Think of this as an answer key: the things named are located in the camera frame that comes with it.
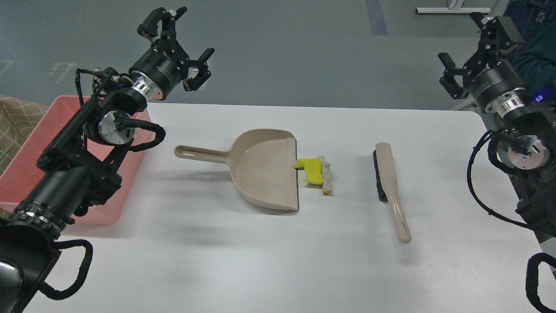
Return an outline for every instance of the green jacket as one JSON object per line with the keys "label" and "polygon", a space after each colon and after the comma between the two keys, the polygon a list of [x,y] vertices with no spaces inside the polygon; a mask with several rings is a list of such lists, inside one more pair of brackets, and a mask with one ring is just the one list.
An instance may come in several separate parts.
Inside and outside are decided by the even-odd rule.
{"label": "green jacket", "polygon": [[514,67],[529,84],[529,95],[556,81],[556,20],[525,45]]}

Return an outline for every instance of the yellow sponge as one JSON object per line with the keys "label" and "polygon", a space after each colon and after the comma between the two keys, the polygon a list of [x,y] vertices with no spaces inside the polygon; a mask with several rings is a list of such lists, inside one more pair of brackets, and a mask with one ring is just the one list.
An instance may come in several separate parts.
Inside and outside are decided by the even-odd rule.
{"label": "yellow sponge", "polygon": [[303,168],[307,174],[304,181],[313,185],[322,185],[322,167],[318,158],[315,159],[299,159],[295,163],[295,168]]}

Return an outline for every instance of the beige patterned cloth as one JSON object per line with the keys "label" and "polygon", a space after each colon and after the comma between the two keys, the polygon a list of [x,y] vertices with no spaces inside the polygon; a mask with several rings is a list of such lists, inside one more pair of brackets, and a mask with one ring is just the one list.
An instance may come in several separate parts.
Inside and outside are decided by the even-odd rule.
{"label": "beige patterned cloth", "polygon": [[0,95],[0,175],[47,109],[46,105]]}

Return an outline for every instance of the robotic arm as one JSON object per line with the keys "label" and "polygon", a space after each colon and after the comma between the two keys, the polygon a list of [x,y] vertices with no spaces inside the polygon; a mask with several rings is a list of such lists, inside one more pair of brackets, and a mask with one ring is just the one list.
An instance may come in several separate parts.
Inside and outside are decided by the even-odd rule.
{"label": "robotic arm", "polygon": [[[72,215],[84,216],[93,205],[105,204],[121,187],[117,171],[126,154],[158,145],[165,131],[157,124],[133,119],[151,99],[164,100],[180,82],[186,91],[197,90],[211,76],[207,49],[198,60],[190,60],[176,40],[175,23],[186,7],[176,11],[153,10],[137,32],[151,42],[147,52],[119,74],[76,71],[81,108],[45,148],[37,161],[44,177],[5,220],[0,220],[0,312],[22,312],[37,291],[54,300],[66,299],[83,285],[92,261],[92,246],[85,240],[56,242]],[[158,37],[158,23],[162,32]],[[188,77],[189,68],[197,68]],[[83,100],[80,75],[91,74],[93,94]],[[153,141],[133,145],[136,128],[155,133]],[[87,141],[113,146],[104,160],[87,150]],[[75,283],[64,291],[50,287],[45,279],[61,250],[82,246],[85,257]]]}
{"label": "robotic arm", "polygon": [[[533,230],[536,234],[556,237],[556,131],[553,101],[531,102],[527,84],[505,56],[523,44],[523,39],[508,17],[485,21],[481,13],[472,13],[481,29],[475,54],[456,68],[448,53],[438,56],[444,64],[440,83],[453,99],[469,94],[483,115],[496,114],[496,130],[488,131],[474,147],[469,160],[467,180],[472,196],[490,215]],[[463,77],[463,86],[455,76]],[[507,173],[514,184],[519,202],[516,212],[525,223],[511,220],[487,207],[476,196],[471,183],[471,166],[479,149],[490,140],[490,162]],[[506,153],[501,162],[498,154]],[[534,255],[528,262],[525,291],[529,302],[539,312],[556,312],[544,306],[537,294],[538,266],[541,262],[556,267],[556,258],[545,253]]]}

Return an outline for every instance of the hand brush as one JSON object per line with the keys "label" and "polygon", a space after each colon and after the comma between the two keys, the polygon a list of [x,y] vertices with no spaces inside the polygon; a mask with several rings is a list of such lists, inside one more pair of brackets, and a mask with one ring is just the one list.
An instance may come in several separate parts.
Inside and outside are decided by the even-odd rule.
{"label": "hand brush", "polygon": [[408,243],[411,241],[411,234],[398,199],[398,179],[394,168],[392,147],[388,143],[378,143],[375,149],[373,160],[375,162],[376,188],[379,193],[379,200],[388,202],[390,205],[398,240],[401,243]]}

